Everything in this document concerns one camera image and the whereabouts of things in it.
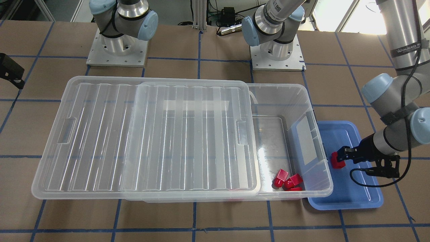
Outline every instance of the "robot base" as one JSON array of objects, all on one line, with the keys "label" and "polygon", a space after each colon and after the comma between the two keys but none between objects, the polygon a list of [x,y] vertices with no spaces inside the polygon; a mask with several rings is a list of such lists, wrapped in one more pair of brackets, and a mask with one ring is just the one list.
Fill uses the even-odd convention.
[{"label": "robot base", "polygon": [[117,56],[104,50],[101,43],[99,30],[94,37],[91,50],[86,60],[87,65],[91,66],[126,66],[126,67],[144,67],[148,49],[148,41],[136,39],[136,45],[133,52],[125,56]]},{"label": "robot base", "polygon": [[302,71],[306,70],[303,54],[301,53],[300,44],[297,35],[293,40],[294,49],[291,56],[284,61],[274,61],[260,51],[260,46],[250,47],[252,57],[252,69],[256,71]]}]

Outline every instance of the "clear plastic lid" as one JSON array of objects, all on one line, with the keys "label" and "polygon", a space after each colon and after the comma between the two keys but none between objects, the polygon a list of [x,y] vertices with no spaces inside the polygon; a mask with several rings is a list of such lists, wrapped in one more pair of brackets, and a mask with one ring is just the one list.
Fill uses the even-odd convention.
[{"label": "clear plastic lid", "polygon": [[241,81],[75,77],[32,191],[41,199],[209,200],[260,190]]}]

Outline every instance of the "black device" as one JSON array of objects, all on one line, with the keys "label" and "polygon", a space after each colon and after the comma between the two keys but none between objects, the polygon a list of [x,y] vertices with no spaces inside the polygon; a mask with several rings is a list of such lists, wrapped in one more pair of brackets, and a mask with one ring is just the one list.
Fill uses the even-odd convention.
[{"label": "black device", "polygon": [[12,60],[7,54],[0,53],[0,78],[10,81],[18,89],[23,89],[22,79],[24,68]]},{"label": "black device", "polygon": [[224,7],[219,16],[220,27],[230,27],[236,24],[236,12],[233,7]]}]

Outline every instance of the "clear plastic bin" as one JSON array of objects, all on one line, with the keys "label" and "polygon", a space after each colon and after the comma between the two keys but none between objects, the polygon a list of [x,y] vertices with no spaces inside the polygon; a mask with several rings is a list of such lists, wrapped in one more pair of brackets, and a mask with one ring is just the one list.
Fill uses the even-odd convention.
[{"label": "clear plastic bin", "polygon": [[[304,191],[273,189],[279,168],[299,173]],[[69,81],[32,186],[40,199],[146,202],[332,189],[301,85],[87,76]]]}]

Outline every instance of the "red plastic piece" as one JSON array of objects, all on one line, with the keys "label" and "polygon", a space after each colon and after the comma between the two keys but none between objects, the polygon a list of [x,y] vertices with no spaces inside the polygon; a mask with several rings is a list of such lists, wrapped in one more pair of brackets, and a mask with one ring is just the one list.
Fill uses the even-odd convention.
[{"label": "red plastic piece", "polygon": [[303,191],[301,187],[293,187],[286,190],[287,192],[293,192],[293,191]]},{"label": "red plastic piece", "polygon": [[346,165],[345,161],[338,162],[338,153],[336,151],[332,153],[330,162],[332,163],[332,167],[334,169],[341,169]]},{"label": "red plastic piece", "polygon": [[285,181],[284,183],[285,190],[293,188],[302,182],[303,182],[303,179],[301,178],[301,176],[299,174],[296,174]]},{"label": "red plastic piece", "polygon": [[288,172],[284,171],[283,169],[279,169],[278,174],[276,174],[275,180],[273,180],[273,185],[275,187],[282,187],[282,184],[284,184],[285,180],[287,180]]}]

